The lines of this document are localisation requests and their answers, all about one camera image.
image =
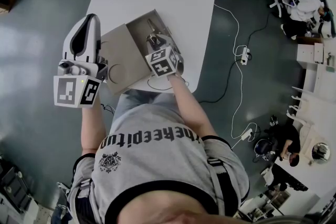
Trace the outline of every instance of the white cube with marker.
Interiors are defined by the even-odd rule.
[[[146,60],[157,77],[176,73],[178,57],[170,46],[147,55]]]

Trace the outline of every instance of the green floor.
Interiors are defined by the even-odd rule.
[[[266,0],[216,0],[230,9],[240,23],[238,45],[265,24]],[[13,10],[0,16],[0,152],[23,172],[36,200],[52,207],[58,198],[56,182],[71,182],[72,166],[81,154],[80,110],[55,107],[52,76],[61,59],[62,44],[71,27],[86,14],[90,0],[18,0]],[[243,67],[243,104],[236,114],[233,134],[248,122],[262,129],[275,113],[285,121],[291,103],[291,86],[299,82],[301,69],[296,45],[280,30],[280,20],[270,16],[266,30],[250,42],[252,61]],[[203,69],[195,95],[212,100],[224,91],[228,69],[234,60],[232,46],[237,25],[228,12],[214,7]],[[232,114],[240,101],[240,73],[232,70],[226,96],[216,104],[204,104],[218,134],[230,138]],[[100,92],[104,103],[116,104],[106,86]],[[106,125],[112,121],[104,112]],[[251,181],[251,195],[262,191],[259,172],[264,161],[252,163],[253,143],[240,142],[235,152]]]

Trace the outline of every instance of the white cable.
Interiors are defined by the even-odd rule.
[[[231,149],[233,149],[240,141],[241,139],[239,139],[238,142]]]
[[[239,47],[246,47],[246,48],[247,48],[247,46],[246,46],[246,45],[239,45],[239,46],[236,47],[236,40],[237,40],[237,37],[238,37],[238,34],[239,34],[239,22],[238,22],[238,20],[236,19],[236,17],[233,15],[233,13],[232,13],[230,10],[228,10],[228,9],[219,7],[219,6],[217,6],[216,4],[214,4],[214,5],[215,5],[216,7],[218,7],[218,8],[221,8],[221,9],[227,11],[227,12],[230,12],[230,14],[231,14],[232,17],[236,20],[237,25],[238,25],[237,34],[236,34],[235,41],[234,41],[233,48],[232,48],[232,53],[233,53],[233,55],[235,56],[236,66],[238,67],[239,72],[240,72],[240,75],[241,75],[241,79],[240,79],[240,103],[239,103],[239,106],[237,107],[235,113],[233,113],[233,116],[232,116],[232,121],[231,121],[231,138],[233,138],[233,139],[237,139],[237,138],[241,137],[241,136],[245,133],[245,131],[248,129],[248,127],[250,126],[250,124],[255,124],[255,126],[256,126],[256,130],[255,130],[255,132],[254,132],[253,139],[252,139],[252,140],[250,140],[250,138],[248,139],[249,142],[252,142],[252,141],[254,140],[254,138],[255,138],[255,136],[256,136],[256,132],[257,132],[257,124],[256,124],[255,122],[250,122],[250,123],[246,126],[245,130],[241,133],[241,135],[239,135],[239,136],[237,136],[237,137],[233,137],[233,136],[232,136],[232,132],[233,132],[233,121],[234,121],[234,119],[235,119],[235,115],[236,115],[237,111],[239,110],[239,108],[240,108],[240,106],[242,105],[242,102],[243,102],[243,72],[242,72],[242,70],[240,69],[240,67],[239,67],[239,65],[238,65],[238,63],[237,63],[237,58],[236,58],[236,57],[242,56],[243,54],[239,54],[239,55],[238,55],[238,54],[237,54],[237,50],[238,50]]]

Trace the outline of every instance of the black pants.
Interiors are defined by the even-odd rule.
[[[307,23],[299,22],[298,20],[290,20],[283,25],[287,37],[304,36],[307,32]]]

